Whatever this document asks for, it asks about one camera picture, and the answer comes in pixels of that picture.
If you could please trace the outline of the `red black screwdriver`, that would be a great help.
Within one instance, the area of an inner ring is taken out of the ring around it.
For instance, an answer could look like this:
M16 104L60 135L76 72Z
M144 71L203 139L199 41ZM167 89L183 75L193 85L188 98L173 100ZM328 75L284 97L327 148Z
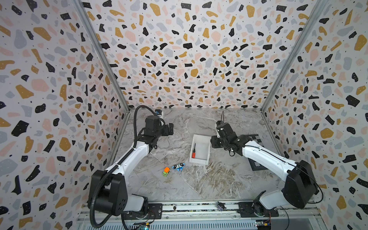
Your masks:
M196 154L196 149L195 149L195 148L196 148L196 144L194 144L194 146L193 146L193 151L192 151L192 155L191 155L191 158L192 158L192 159L194 159L194 158L195 158L195 156L196 156L196 155L195 155L195 154Z

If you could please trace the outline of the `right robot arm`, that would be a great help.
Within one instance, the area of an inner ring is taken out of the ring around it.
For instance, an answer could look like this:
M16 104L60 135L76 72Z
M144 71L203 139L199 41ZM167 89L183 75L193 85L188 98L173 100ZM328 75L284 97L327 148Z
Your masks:
M214 149L227 150L230 155L238 154L260 163L285 183L282 189L269 193L263 191L253 200L251 212L258 217L284 205L303 209L321 191L308 162L287 159L246 135L238 136L229 123L216 122L216 135L211 137L211 145Z

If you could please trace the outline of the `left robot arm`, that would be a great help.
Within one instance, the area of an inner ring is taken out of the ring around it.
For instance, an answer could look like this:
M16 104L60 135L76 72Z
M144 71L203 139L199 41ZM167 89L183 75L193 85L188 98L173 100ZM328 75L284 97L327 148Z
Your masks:
M148 199L129 194L127 179L139 162L157 147L161 136L173 135L173 124L165 123L163 112L145 120L145 128L138 134L137 141L123 157L105 170L97 170L91 179L88 208L93 227L102 227L112 216L132 213L139 218L148 214Z

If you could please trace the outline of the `white rectangular bin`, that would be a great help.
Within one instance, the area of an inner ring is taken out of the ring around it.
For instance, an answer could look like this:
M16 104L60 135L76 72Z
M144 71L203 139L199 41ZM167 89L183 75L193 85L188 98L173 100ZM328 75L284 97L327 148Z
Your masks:
M192 146L191 146L190 155L189 155L190 163L202 164L202 165L209 164L210 149L211 149L210 140L211 140L210 136L203 136L203 135L197 135L197 134L193 136ZM194 144L196 144L196 147L195 147L196 157L192 159L191 155L192 155Z

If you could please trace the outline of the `black white checkerboard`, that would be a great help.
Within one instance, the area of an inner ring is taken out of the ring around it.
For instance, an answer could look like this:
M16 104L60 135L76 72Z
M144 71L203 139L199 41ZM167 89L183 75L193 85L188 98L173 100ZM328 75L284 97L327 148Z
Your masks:
M250 134L248 135L248 137L252 140L255 141L257 144L259 144L260 146L264 146L262 143L262 140L260 139L258 134ZM252 168L252 171L261 171L261 170L267 170L266 167L264 167L263 165L261 165L260 163L252 160L252 159L248 159L250 166Z

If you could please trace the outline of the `orange green toy block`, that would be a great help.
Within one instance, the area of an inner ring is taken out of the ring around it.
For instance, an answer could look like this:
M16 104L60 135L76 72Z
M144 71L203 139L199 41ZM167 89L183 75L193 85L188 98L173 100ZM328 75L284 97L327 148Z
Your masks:
M164 171L163 171L163 176L167 176L168 173L170 172L170 168L169 167L165 167Z

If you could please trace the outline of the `blue toy vehicle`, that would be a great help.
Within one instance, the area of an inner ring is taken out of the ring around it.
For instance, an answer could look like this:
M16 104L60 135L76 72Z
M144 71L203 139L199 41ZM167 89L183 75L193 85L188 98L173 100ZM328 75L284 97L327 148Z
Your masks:
M179 164L174 165L172 169L181 172L184 167L185 167L185 163L179 163Z

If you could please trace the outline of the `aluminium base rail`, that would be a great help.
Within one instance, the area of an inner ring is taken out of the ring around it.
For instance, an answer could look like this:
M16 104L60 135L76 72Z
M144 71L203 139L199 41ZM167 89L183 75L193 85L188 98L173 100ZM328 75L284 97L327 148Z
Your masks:
M258 217L251 213L250 200L153 201L142 218L126 214L124 221L112 216L104 230L325 230L315 205L303 209L276 207Z

